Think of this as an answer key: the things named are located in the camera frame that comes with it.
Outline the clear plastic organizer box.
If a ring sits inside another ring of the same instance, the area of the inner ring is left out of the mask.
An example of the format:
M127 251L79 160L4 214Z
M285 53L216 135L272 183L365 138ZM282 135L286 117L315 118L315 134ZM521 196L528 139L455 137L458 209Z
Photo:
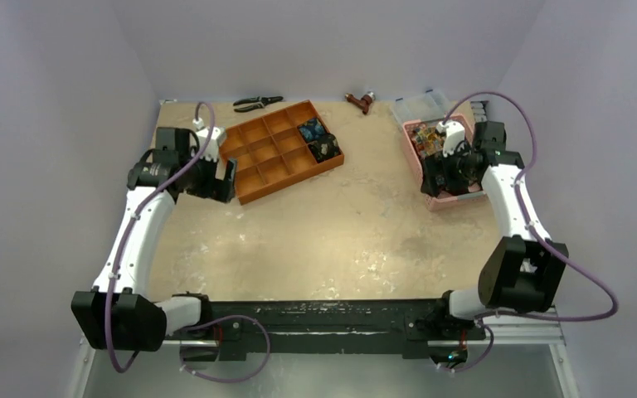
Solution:
M395 121L402 125L413 120L442 119L451 105L440 90L429 89L420 95L396 99L391 104L391 112Z

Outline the brown handled tool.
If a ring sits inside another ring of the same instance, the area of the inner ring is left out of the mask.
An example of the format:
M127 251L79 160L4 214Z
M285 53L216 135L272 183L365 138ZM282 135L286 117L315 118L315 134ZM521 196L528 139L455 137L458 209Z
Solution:
M344 95L345 100L358 108L363 115L368 115L372 104L375 102L376 96L373 91L366 92L362 97L358 98L351 93L346 93Z

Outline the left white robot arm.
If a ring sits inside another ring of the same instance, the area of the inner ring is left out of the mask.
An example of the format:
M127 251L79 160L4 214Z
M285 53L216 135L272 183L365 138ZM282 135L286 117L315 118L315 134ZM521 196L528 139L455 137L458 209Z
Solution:
M75 292L71 310L86 340L98 350L155 352L183 329L203 339L214 328L207 296L147 297L155 250L167 219L185 193L221 203L235 195L237 162L216 177L224 128L159 128L158 141L129 170L126 206L108 259L87 291Z

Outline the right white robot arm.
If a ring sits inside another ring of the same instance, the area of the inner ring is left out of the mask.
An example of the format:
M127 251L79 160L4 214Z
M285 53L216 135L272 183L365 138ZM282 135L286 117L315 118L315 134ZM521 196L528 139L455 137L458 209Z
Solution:
M552 250L568 253L551 240L536 212L530 209L521 155L507 148L500 122L480 122L467 139L464 125L440 121L437 134L444 139L440 153L428 157L425 167L437 166L443 187L480 185L494 210L500 241L485 262L472 289L445 294L448 306L435 311L432 325L442 337L453 337L489 311L544 313L553 303L566 264Z

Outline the colourful patterned tie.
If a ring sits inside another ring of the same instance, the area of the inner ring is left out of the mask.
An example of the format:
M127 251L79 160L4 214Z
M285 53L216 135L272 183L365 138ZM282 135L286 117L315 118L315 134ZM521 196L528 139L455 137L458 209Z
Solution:
M409 139L416 154L420 158L440 153L445 143L445 136L439 133L435 124L418 123L408 130Z

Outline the pink plastic basket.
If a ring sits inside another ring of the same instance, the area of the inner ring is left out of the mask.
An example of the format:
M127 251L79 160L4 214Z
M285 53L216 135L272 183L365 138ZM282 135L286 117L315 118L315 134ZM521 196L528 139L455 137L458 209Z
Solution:
M437 131L437 119L412 119L401 123L402 152L425 198L425 207L432 212L482 201L486 197L474 179L458 171L459 161L472 148L471 126L462 114L456 114L449 122L456 124L453 138Z

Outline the orange compartment tray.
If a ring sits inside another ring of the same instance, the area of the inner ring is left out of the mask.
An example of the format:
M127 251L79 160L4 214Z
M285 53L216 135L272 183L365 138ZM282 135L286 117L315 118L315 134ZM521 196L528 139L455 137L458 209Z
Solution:
M327 133L333 134L309 100L226 130L227 138L220 147L220 155L225 161L237 159L235 191L241 205L343 165L345 156L342 149L337 157L316 163L297 129L300 124L315 117L320 119Z

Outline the aluminium frame rail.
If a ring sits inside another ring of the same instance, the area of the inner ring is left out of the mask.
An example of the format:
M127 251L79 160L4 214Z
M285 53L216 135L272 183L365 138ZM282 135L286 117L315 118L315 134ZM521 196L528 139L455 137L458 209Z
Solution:
M82 345L69 397L576 397L565 339L555 323L488 318L494 344L469 342L467 371L449 374L428 359L398 355L251 354L243 362L198 362L184 352L209 348L163 344L124 374Z

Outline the black pliers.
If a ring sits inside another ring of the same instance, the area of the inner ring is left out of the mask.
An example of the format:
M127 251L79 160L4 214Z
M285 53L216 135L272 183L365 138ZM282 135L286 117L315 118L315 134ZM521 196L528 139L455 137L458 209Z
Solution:
M268 105L276 104L284 100L283 96L257 96L239 99L232 106L236 113L248 113L258 109L264 109Z

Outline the black rolled tie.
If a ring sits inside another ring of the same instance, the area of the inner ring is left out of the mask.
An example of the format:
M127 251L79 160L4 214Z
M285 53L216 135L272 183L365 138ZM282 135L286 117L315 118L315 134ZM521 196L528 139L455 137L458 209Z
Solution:
M326 133L318 139L308 143L309 151L312 153L316 163L323 163L331 158L335 158L342 153L338 139L335 135Z

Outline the blue rolled tie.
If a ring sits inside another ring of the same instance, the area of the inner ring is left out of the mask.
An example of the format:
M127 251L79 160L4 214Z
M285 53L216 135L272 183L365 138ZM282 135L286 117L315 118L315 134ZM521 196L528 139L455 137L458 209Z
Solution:
M326 128L318 117L311 118L297 127L306 143L311 143L327 134Z

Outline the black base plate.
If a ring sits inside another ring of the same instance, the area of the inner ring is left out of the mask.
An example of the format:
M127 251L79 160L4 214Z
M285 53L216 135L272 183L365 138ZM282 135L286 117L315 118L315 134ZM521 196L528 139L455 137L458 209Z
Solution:
M471 321L452 318L442 298L215 301L202 315L219 324L180 331L165 344L209 348L222 361L250 353L399 355L458 363L468 342L484 342Z

